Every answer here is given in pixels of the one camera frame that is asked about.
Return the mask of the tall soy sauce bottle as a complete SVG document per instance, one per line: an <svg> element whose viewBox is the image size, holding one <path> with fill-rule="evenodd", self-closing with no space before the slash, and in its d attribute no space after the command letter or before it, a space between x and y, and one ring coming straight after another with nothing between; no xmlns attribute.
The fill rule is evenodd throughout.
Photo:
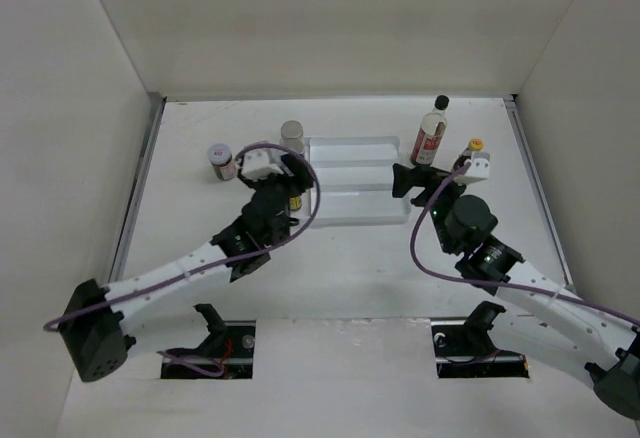
<svg viewBox="0 0 640 438"><path fill-rule="evenodd" d="M448 106L449 97L439 95L433 109L423 117L410 155L413 165L431 165L434 162L447 128L445 112Z"/></svg>

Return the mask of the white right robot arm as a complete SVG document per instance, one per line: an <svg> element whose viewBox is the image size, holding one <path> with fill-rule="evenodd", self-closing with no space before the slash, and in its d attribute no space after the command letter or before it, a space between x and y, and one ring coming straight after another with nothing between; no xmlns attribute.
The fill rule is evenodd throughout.
<svg viewBox="0 0 640 438"><path fill-rule="evenodd" d="M394 164L392 195L422 188L412 204L431 218L444 253L458 257L453 282L490 295L463 325L464 342L483 354L493 347L523 353L585 384L608 408L639 418L639 322L588 303L548 279L494 236L497 217L466 185L488 174L466 162L454 172Z"/></svg>

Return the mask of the silver-lid jar blue label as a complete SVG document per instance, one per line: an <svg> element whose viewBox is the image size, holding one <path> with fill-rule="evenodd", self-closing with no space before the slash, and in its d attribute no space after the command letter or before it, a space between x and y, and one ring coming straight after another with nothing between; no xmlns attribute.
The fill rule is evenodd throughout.
<svg viewBox="0 0 640 438"><path fill-rule="evenodd" d="M304 139L303 125L297 120L288 120L281 125L280 138L282 141Z"/></svg>

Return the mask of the small gold-cap bottle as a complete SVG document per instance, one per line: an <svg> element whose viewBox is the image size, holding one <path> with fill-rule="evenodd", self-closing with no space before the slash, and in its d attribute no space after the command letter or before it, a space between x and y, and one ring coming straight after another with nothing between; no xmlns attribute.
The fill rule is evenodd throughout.
<svg viewBox="0 0 640 438"><path fill-rule="evenodd" d="M289 209L291 212L298 212L302 209L302 195L298 194L289 199Z"/></svg>

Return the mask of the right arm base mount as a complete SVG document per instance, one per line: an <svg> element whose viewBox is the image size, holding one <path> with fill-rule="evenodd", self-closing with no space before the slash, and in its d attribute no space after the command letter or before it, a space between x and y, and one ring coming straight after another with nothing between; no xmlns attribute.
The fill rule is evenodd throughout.
<svg viewBox="0 0 640 438"><path fill-rule="evenodd" d="M480 303L462 318L431 322L436 373L440 379L529 378L524 355L497 348L489 337L501 305Z"/></svg>

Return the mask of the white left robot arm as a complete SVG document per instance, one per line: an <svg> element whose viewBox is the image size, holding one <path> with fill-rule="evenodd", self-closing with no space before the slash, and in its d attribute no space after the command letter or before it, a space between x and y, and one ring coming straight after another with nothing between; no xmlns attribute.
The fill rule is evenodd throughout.
<svg viewBox="0 0 640 438"><path fill-rule="evenodd" d="M62 337L82 382L104 379L143 353L202 377L225 376L234 340L205 295L254 273L293 241L289 201L319 187L311 164L282 146L243 150L239 178L253 194L226 228L145 274L104 286L81 283L64 314L46 324Z"/></svg>

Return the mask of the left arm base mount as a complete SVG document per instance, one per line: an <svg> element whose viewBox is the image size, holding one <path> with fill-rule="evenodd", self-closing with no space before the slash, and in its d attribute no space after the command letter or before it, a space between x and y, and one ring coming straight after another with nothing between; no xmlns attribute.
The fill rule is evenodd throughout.
<svg viewBox="0 0 640 438"><path fill-rule="evenodd" d="M224 321L211 304L195 311L206 323L206 335L196 345L165 352L163 380L247 380L253 377L257 325L255 321Z"/></svg>

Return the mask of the dark jar white red lid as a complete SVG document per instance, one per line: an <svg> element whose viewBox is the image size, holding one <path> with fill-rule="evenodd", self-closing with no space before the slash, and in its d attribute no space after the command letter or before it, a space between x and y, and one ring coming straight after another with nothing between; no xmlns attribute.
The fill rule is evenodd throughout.
<svg viewBox="0 0 640 438"><path fill-rule="evenodd" d="M236 164L231 149L223 143L212 145L207 151L209 163L217 178L228 181L236 176Z"/></svg>

